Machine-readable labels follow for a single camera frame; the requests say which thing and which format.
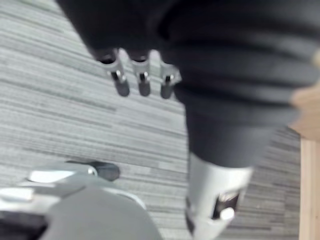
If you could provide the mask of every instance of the striped carpet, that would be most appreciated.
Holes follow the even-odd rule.
[[[117,184],[145,201],[164,239],[191,239],[183,216],[183,107],[160,98],[156,54],[147,98],[138,93],[128,58],[122,60],[129,98],[116,95],[54,1],[0,1],[0,186],[46,163],[117,163]],[[279,130],[220,239],[298,239],[299,155],[299,136]]]

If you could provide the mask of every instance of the wooden edge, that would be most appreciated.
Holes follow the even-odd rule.
[[[320,142],[301,138],[299,240],[320,240]]]

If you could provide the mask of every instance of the silver metal part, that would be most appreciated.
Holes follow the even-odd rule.
[[[45,214],[53,205],[58,203],[61,199],[53,195],[33,194],[31,201],[8,201],[0,197],[0,211],[5,212],[23,212],[30,214]]]
[[[145,61],[138,62],[131,60],[133,71],[137,77],[138,83],[141,82],[149,82],[149,59],[147,58]]]
[[[34,198],[35,190],[28,187],[6,187],[0,189],[0,199],[11,203],[28,203]]]
[[[106,74],[113,79],[114,82],[124,83],[127,78],[125,76],[125,71],[123,65],[120,61],[118,53],[114,51],[115,60],[111,63],[102,63],[103,69]]]
[[[160,62],[160,77],[163,80],[163,85],[174,85],[178,77],[178,72],[178,69],[174,65],[165,63],[163,61]]]
[[[130,192],[127,192],[127,191],[124,191],[121,189],[117,189],[117,188],[104,188],[103,190],[105,190],[109,193],[112,193],[112,194],[116,194],[119,196],[126,197],[128,199],[131,199],[134,202],[136,202],[137,204],[139,204],[144,210],[147,210],[145,203],[138,196],[136,196]]]
[[[27,179],[36,183],[55,183],[75,174],[92,174],[98,176],[97,170],[84,164],[61,163],[54,166],[42,166],[33,170]]]
[[[193,153],[189,160],[186,215],[194,226],[194,240],[212,240],[234,218],[238,197],[244,195],[253,169],[218,166],[201,160]]]
[[[32,181],[23,181],[17,184],[18,187],[43,187],[43,188],[55,188],[56,184],[54,183],[41,183],[41,182],[32,182]]]

